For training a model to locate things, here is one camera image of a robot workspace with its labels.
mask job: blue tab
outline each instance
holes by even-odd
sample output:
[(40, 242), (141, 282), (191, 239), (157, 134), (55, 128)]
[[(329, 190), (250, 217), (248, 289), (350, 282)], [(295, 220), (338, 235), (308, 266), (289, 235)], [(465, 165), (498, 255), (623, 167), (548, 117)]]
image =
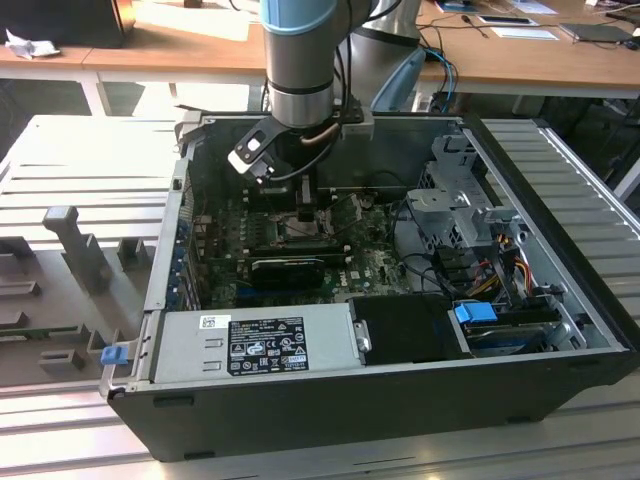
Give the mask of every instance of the blue tab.
[(120, 345), (105, 347), (102, 349), (100, 363), (102, 363), (102, 365), (126, 365), (129, 363), (127, 360), (128, 353), (128, 347), (122, 347)]
[(460, 323), (495, 322), (498, 320), (493, 306), (486, 302), (463, 303), (454, 309)]

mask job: paper sheet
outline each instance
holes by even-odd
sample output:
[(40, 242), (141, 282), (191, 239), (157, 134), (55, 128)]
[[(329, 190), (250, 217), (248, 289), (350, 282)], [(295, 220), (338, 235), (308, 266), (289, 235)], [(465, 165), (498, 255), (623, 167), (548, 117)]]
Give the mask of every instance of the paper sheet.
[(57, 55), (60, 50), (53, 46), (53, 43), (47, 40), (32, 42), (24, 38), (17, 37), (9, 30), (7, 32), (7, 41), (4, 46), (11, 50), (16, 56), (32, 60), (33, 57), (48, 57), (49, 55)]
[(556, 15), (558, 12), (536, 0), (511, 0), (511, 3), (523, 13), (534, 15)]
[(500, 38), (524, 38), (529, 40), (558, 40), (553, 33), (547, 30), (533, 28), (508, 28), (491, 27), (491, 30)]

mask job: metal bracket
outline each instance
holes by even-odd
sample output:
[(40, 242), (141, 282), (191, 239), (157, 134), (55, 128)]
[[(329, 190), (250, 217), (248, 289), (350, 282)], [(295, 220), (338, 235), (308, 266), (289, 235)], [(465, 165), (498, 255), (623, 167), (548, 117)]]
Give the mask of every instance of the metal bracket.
[(291, 129), (273, 117), (265, 117), (240, 140), (227, 160), (240, 175), (256, 178), (262, 183), (263, 177), (274, 172), (273, 158), (266, 152), (273, 142)]

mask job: yellow wire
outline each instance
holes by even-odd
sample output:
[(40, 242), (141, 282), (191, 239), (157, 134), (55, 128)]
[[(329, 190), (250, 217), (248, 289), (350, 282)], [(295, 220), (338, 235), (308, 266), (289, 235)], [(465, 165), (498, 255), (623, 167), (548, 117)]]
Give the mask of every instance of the yellow wire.
[(484, 282), (482, 285), (480, 285), (479, 287), (477, 287), (476, 289), (474, 289), (471, 293), (469, 293), (469, 296), (472, 297), (474, 295), (477, 295), (478, 293), (482, 293), (485, 290), (487, 290), (489, 287), (491, 287), (494, 283), (496, 283), (498, 281), (498, 276), (494, 275), (493, 277), (491, 277), (489, 280), (487, 280), (486, 282)]

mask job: computer case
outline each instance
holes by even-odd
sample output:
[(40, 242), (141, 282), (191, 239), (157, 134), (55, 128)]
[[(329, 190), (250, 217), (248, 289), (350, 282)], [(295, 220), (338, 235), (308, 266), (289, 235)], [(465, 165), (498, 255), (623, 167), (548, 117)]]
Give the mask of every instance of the computer case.
[(131, 0), (3, 2), (0, 31), (56, 46), (119, 48), (135, 23)]

